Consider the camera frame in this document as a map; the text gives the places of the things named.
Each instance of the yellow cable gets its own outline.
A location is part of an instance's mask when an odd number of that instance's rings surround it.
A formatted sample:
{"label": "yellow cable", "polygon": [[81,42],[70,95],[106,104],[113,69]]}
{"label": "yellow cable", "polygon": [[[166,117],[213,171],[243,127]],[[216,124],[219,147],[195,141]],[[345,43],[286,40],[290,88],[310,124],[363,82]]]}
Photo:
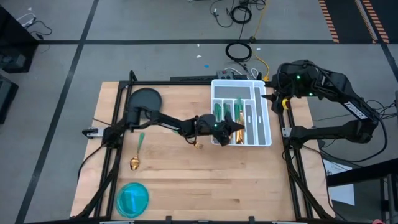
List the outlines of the yellow cable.
{"label": "yellow cable", "polygon": [[[267,8],[268,8],[268,3],[266,3],[266,5],[264,6],[264,8],[262,9],[261,16],[260,16],[260,20],[259,20],[259,23],[258,23],[257,28],[256,28],[256,32],[255,32],[254,35],[253,35],[254,38],[256,38],[257,32],[259,31],[259,28],[260,28],[260,25],[261,25],[262,17],[263,17],[264,14],[266,13]],[[268,81],[268,80],[269,80],[269,79],[268,79],[268,74],[269,74],[269,66],[268,66],[268,64],[266,63],[266,61],[264,61],[263,59],[261,59],[260,57],[258,57],[258,56],[256,55],[256,53],[254,53],[253,50],[252,50],[252,52],[253,52],[253,55],[257,58],[257,60],[259,60],[260,62],[262,62],[262,63],[267,67],[267,73],[266,73],[266,75],[264,75],[263,80],[264,80],[264,81]]]}

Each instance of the wooden tabletop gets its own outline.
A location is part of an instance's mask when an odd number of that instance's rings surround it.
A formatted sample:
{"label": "wooden tabletop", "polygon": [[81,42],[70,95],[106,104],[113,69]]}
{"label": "wooden tabletop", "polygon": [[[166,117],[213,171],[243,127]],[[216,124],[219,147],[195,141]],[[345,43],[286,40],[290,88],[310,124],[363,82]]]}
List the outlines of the wooden tabletop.
{"label": "wooden tabletop", "polygon": [[[162,112],[167,115],[184,120],[211,112],[211,86],[135,86],[133,91],[144,87],[154,88],[162,95]],[[96,119],[111,122],[117,89],[118,82],[102,84],[94,115]],[[294,99],[291,104],[295,124],[311,127],[307,99]],[[167,215],[171,215],[173,220],[238,221],[248,220],[251,215],[257,221],[295,220],[286,162],[281,156],[283,146],[279,120],[275,113],[269,113],[269,120],[272,132],[270,147],[220,147],[212,145],[209,136],[203,136],[198,138],[198,142],[204,144],[204,148],[196,149],[178,134],[160,126],[126,132],[116,193],[130,182],[146,186],[149,205],[136,220],[164,220]],[[105,127],[96,121],[93,126]],[[138,170],[131,171],[129,162],[135,155],[141,132],[146,134],[139,155],[141,164]],[[89,140],[85,157],[100,144],[99,138]],[[318,149],[315,141],[306,145]],[[105,149],[90,158],[83,167],[71,216],[82,211],[97,191],[104,155]],[[325,173],[319,154],[302,149],[302,159],[309,190],[334,216],[328,204]],[[104,194],[102,215],[105,214],[108,194],[108,191]],[[300,190],[298,196],[305,216]],[[115,206],[112,219],[125,219]]]}

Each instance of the black metal frame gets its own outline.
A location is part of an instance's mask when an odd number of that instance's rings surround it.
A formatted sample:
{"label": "black metal frame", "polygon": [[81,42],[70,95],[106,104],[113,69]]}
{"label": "black metal frame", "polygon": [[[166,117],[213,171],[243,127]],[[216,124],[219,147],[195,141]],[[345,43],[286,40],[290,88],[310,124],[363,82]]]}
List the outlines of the black metal frame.
{"label": "black metal frame", "polygon": [[[127,94],[126,94],[126,103],[128,102],[128,97],[130,96],[132,92],[133,86],[136,85],[211,85],[211,81],[209,80],[201,80],[201,81],[137,81],[137,78],[135,77],[134,73],[130,73],[130,80],[129,81],[120,81],[118,85],[118,92],[116,94],[116,102],[114,106],[114,111],[113,111],[113,117],[112,117],[112,124],[115,124],[118,120],[118,114],[120,110],[120,104],[123,96],[123,91],[127,87]],[[287,110],[287,115],[289,119],[289,125],[294,126],[294,117],[293,117],[293,112],[292,110]],[[282,136],[282,128],[285,127],[285,121],[284,117],[282,115],[279,115],[279,124],[281,127],[281,136]],[[283,141],[284,149],[285,151],[288,151],[290,149],[290,145],[288,145],[285,141]],[[115,173],[112,173],[112,180],[111,180],[111,187],[109,191],[109,198],[108,198],[108,204],[106,208],[106,215],[105,216],[100,216],[100,210],[101,210],[101,205],[103,202],[102,195],[99,194],[99,191],[96,193],[94,197],[99,198],[98,203],[95,206],[94,210],[94,215],[93,217],[72,217],[71,219],[68,220],[55,220],[55,221],[50,221],[50,222],[38,222],[38,223],[101,223],[105,221],[111,221],[111,215],[113,211],[113,204],[114,204],[114,196],[116,193],[116,182],[118,179],[118,172],[119,172],[119,165],[120,165],[120,157],[121,157],[121,152],[122,152],[123,145],[120,147],[116,148],[116,155],[115,155],[115,160],[113,166],[116,166],[117,169],[114,171]],[[110,176],[110,173],[108,173],[109,169],[109,162],[111,160],[111,153],[112,149],[107,148],[106,149],[106,154],[104,158],[104,164],[103,164],[103,170],[101,173],[101,180],[100,180],[100,185],[103,185],[105,183],[107,177]],[[286,156],[286,163],[287,166],[289,166],[289,163],[292,162],[292,158],[289,153],[285,154]],[[301,158],[301,153],[299,150],[295,151],[295,156],[296,156],[296,162],[297,162],[297,167],[298,167],[298,172],[300,175],[300,178],[303,180],[305,183],[305,172],[303,168],[303,162]],[[313,218],[313,213],[312,213],[312,206],[310,203],[307,201],[307,199],[304,197],[304,202],[305,202],[305,209],[307,212],[307,217],[302,217],[301,212],[300,212],[300,205],[299,205],[299,198],[297,196],[297,188],[296,188],[296,183],[291,178],[289,175],[289,184],[290,184],[290,191],[292,194],[292,203],[293,203],[293,209],[294,209],[294,214],[295,214],[295,219],[296,222],[306,222],[310,224],[318,224],[318,223],[333,223],[333,224],[365,224],[365,223],[357,223],[357,222],[346,222],[346,221],[340,221],[340,220],[326,220],[326,219],[316,219]],[[144,223],[165,223],[165,224],[171,224],[171,223],[178,223],[178,224],[192,224],[192,223],[212,223],[212,224],[224,224],[224,223],[232,223],[232,224],[240,224],[240,223],[249,223],[249,224],[254,224],[254,223],[264,223],[264,224],[271,224],[273,223],[272,221],[255,221],[254,217],[248,217],[247,221],[211,221],[211,220],[179,220],[179,221],[172,221],[171,216],[166,216],[165,220],[135,220],[134,223],[136,224],[144,224]]]}

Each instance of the green handle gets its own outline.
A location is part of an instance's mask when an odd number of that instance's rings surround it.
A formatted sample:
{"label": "green handle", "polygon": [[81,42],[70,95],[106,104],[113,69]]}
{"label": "green handle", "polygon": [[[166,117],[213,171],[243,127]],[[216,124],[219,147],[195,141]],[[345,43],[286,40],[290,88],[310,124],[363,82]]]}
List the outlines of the green handle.
{"label": "green handle", "polygon": [[143,142],[143,140],[144,140],[144,137],[145,137],[145,133],[141,133],[141,134],[139,135],[137,154],[139,153],[139,150],[141,149],[141,144],[142,144],[142,142]]}

